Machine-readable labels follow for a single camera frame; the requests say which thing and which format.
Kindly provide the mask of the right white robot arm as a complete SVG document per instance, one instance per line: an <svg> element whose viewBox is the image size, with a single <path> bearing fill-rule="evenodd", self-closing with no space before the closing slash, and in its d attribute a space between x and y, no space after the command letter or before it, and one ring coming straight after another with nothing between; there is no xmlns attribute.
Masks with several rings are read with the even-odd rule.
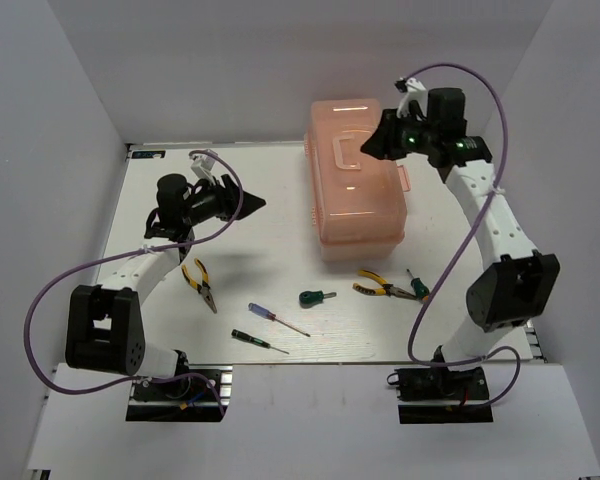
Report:
<svg viewBox="0 0 600 480"><path fill-rule="evenodd" d="M426 156L471 225L483 272L466 293L467 317L438 348L433 390L452 399L464 391L464 370L485 360L508 333L543 313L560 272L554 254L541 253L516 220L502 190L492 154L467 133L465 95L459 88L426 89L400 80L399 106L385 109L361 150L378 160Z"/></svg>

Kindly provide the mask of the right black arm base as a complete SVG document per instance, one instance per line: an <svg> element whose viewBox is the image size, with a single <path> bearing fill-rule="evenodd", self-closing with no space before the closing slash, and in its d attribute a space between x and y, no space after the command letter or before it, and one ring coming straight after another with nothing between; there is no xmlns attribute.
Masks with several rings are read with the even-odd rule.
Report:
<svg viewBox="0 0 600 480"><path fill-rule="evenodd" d="M387 376L397 394L403 425L492 423L490 392L481 367L465 371L445 368L400 368Z"/></svg>

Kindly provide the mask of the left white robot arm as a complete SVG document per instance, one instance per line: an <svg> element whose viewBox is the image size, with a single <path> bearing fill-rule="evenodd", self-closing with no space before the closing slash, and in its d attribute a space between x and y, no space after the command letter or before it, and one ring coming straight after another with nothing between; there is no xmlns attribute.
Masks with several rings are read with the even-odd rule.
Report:
<svg viewBox="0 0 600 480"><path fill-rule="evenodd" d="M190 183L181 174L157 182L157 207L145 225L146 248L99 284L81 285L70 298L66 363L126 376L157 378L168 398L191 387L181 353L146 342L141 306L163 278L180 267L191 249L194 227L212 218L241 220L266 201L240 190L227 174Z"/></svg>

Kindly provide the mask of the yellow pliers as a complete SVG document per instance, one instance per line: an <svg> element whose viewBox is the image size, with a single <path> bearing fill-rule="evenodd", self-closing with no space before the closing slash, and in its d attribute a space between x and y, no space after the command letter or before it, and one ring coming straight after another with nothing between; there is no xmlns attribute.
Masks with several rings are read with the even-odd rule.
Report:
<svg viewBox="0 0 600 480"><path fill-rule="evenodd" d="M357 275L363 278L373 280L375 283L378 284L378 287L370 288L365 287L359 283L354 283L352 288L358 293L374 297L387 296L396 297L400 299L418 300L418 297L415 294L406 291L400 287L396 287L394 284L389 283L382 276L372 271L361 269L357 272Z"/></svg>
<svg viewBox="0 0 600 480"><path fill-rule="evenodd" d="M217 314L218 310L215 300L213 298L213 294L211 292L211 287L209 284L209 274L206 269L206 266L201 262L199 258L195 258L194 263L200 271L201 279L199 281L195 280L185 264L181 265L182 275L186 282L189 284L189 286L197 291L197 293L201 296L201 298L204 300L205 304L210 308L210 310L214 314Z"/></svg>

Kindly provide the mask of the blue handled screwdriver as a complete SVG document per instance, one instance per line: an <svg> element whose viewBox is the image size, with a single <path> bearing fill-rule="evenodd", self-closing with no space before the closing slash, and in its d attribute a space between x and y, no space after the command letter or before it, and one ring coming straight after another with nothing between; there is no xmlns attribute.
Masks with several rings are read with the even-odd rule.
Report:
<svg viewBox="0 0 600 480"><path fill-rule="evenodd" d="M291 329L291 330L293 330L293 331L295 331L295 332L297 332L297 333L299 333L299 334L301 334L301 335L303 335L305 337L311 337L311 335L308 332L306 332L306 331L302 330L301 328L299 328L299 327L297 327L297 326L295 326L295 325L293 325L293 324L291 324L291 323L289 323L289 322L281 319L278 315L274 314L269 309L267 309L267 308L265 308L265 307L263 307L261 305L258 305L256 303L249 303L248 304L248 310L250 312L252 312L253 314L258 315L261 318L270 320L272 322L277 322L277 323L279 323L279 324L281 324L281 325L283 325L283 326L285 326L285 327L287 327L287 328L289 328L289 329Z"/></svg>

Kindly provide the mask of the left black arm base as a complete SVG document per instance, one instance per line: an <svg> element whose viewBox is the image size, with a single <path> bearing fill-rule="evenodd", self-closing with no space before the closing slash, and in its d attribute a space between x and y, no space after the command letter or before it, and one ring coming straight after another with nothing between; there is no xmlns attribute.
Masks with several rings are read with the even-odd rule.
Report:
<svg viewBox="0 0 600 480"><path fill-rule="evenodd" d="M223 415L218 407L221 400L227 412L233 367L208 365L191 368L192 372L207 378L187 378L168 384L147 380L134 382L129 395L125 420L127 422L158 423L219 423Z"/></svg>

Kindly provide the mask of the stubby green screwdriver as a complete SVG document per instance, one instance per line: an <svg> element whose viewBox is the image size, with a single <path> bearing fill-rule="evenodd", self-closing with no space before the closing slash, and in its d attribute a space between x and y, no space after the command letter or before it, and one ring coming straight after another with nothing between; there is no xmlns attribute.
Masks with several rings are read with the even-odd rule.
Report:
<svg viewBox="0 0 600 480"><path fill-rule="evenodd" d="M299 304L302 308L312 308L318 304L323 303L326 299L334 298L337 296L336 292L325 293L322 290L305 290L298 296Z"/></svg>

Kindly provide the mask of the green orange screwdriver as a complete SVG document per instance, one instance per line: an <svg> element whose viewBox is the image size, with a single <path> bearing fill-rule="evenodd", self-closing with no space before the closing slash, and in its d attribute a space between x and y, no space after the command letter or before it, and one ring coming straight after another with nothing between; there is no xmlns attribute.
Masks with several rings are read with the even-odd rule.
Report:
<svg viewBox="0 0 600 480"><path fill-rule="evenodd" d="M427 302L430 295L429 288L423 283L421 278L414 275L410 269L407 269L406 273L409 276L410 285L416 298L421 302Z"/></svg>

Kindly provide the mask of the left blue table label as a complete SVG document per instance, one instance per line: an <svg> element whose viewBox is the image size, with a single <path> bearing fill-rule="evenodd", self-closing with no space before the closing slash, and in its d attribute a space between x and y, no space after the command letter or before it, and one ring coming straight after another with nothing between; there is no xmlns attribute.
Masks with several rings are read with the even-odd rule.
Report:
<svg viewBox="0 0 600 480"><path fill-rule="evenodd" d="M165 155L165 150L137 150L131 153L131 159L161 159Z"/></svg>

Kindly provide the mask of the pink plastic toolbox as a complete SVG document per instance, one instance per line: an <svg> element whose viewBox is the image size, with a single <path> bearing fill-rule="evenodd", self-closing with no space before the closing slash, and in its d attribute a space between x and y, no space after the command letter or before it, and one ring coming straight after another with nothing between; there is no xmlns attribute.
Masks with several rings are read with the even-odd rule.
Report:
<svg viewBox="0 0 600 480"><path fill-rule="evenodd" d="M381 118L375 99L316 101L304 139L312 221L326 262L384 259L405 235L404 168L361 152Z"/></svg>

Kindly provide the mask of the black precision screwdriver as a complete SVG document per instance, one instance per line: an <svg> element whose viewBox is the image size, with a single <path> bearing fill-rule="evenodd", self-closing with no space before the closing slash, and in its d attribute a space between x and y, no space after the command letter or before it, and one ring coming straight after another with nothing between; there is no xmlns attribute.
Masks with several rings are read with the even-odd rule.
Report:
<svg viewBox="0 0 600 480"><path fill-rule="evenodd" d="M274 350L274 351L281 352L281 353L286 354L286 355L289 354L288 351L285 351L285 350L279 349L277 347L274 347L269 342L266 342L266 341L264 341L264 340L262 340L260 338L254 337L254 336L252 336L252 335L250 335L248 333L245 333L245 332L237 330L237 329L233 329L231 331L231 337L234 338L234 339L236 339L236 340L242 341L244 343L248 343L248 344L251 344L251 345L258 346L260 348L264 348L264 349L268 349L268 350Z"/></svg>

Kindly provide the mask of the yellow pliers right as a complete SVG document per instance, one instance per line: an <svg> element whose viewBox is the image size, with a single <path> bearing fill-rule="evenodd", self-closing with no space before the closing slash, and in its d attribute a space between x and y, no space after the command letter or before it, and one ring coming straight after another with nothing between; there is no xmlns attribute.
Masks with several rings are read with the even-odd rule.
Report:
<svg viewBox="0 0 600 480"><path fill-rule="evenodd" d="M372 271L361 269L357 272L357 275L363 278L373 280L375 283L378 284L378 287L370 288L365 287L359 283L354 283L352 288L358 293L374 297L387 296L396 297L400 299L418 300L418 297L415 294L406 291L400 287L396 287L394 284L389 283L382 276Z"/></svg>

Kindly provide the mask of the yellow pliers left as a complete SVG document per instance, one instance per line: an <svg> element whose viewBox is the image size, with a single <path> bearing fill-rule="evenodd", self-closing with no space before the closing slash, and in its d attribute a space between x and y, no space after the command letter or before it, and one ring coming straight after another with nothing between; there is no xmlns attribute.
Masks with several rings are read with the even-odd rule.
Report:
<svg viewBox="0 0 600 480"><path fill-rule="evenodd" d="M201 262L199 258L195 258L194 263L200 271L201 279L199 281L195 280L185 264L181 265L182 275L186 282L189 284L189 286L197 291L197 293L201 296L201 298L204 300L205 304L210 308L210 310L214 314L217 314L218 310L215 300L213 298L213 294L211 292L211 287L209 284L209 274L206 269L206 266Z"/></svg>

